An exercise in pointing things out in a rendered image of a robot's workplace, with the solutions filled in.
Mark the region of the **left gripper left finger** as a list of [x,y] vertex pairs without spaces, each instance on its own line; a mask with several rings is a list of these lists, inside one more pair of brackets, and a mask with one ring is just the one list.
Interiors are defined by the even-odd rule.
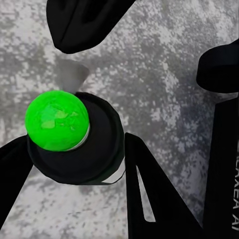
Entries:
[[24,135],[0,148],[0,230],[34,165],[27,145]]

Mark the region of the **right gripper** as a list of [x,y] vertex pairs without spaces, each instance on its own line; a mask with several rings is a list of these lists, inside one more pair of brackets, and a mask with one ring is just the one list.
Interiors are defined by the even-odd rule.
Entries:
[[47,0],[54,46],[64,54],[100,44],[136,0]]

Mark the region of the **insectifuge atomizer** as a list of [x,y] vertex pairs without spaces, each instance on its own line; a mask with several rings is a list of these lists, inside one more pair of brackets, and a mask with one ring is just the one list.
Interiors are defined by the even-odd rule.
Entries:
[[28,107],[27,147],[38,170],[62,184],[110,185],[125,172],[125,134],[111,104],[78,92],[89,68],[61,60],[62,91],[46,92]]

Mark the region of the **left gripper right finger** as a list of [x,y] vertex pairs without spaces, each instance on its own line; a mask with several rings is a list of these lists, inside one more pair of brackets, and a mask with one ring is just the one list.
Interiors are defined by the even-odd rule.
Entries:
[[[144,141],[125,133],[128,239],[209,239]],[[144,219],[138,166],[155,222]]]

